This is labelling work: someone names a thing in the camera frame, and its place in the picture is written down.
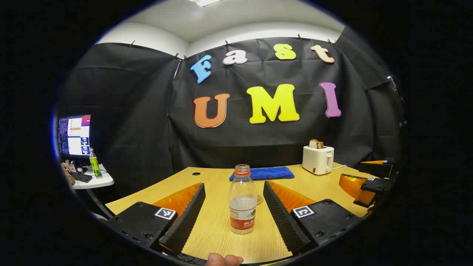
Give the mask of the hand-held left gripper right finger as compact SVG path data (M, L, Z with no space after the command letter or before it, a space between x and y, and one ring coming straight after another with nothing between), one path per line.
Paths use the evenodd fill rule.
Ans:
M294 255L333 242L362 221L331 199L302 203L289 212L276 192L277 185L266 181L263 195L286 248Z

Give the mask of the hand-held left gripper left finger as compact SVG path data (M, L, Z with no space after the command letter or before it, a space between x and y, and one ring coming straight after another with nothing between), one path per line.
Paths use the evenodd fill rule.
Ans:
M138 201L105 224L139 245L178 255L190 236L205 198L204 184L196 183L153 204Z

